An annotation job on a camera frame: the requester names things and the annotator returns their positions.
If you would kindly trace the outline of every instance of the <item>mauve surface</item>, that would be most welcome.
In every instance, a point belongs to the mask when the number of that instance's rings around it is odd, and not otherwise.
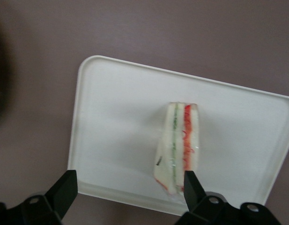
[[[14,71],[0,120],[0,201],[47,190],[67,169],[77,72],[104,55],[289,96],[289,1],[0,1]],[[267,201],[289,225],[289,153]],[[66,225],[178,217],[78,195]]]

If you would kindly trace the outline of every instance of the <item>white tray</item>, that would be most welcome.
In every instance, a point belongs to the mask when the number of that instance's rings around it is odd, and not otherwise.
[[[169,102],[197,103],[206,191],[264,204],[289,149],[289,97],[92,56],[79,69],[68,169],[79,193],[181,215],[154,180]]]

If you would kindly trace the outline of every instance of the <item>screw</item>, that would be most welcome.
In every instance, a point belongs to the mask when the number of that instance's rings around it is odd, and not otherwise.
[[[247,205],[247,208],[250,210],[250,211],[253,211],[253,212],[258,212],[259,209],[256,205],[253,205],[253,204],[249,204]]]
[[[215,198],[215,197],[210,197],[210,198],[209,198],[209,201],[210,201],[211,203],[213,203],[213,204],[218,204],[218,203],[219,203],[219,200],[218,200],[217,198]]]

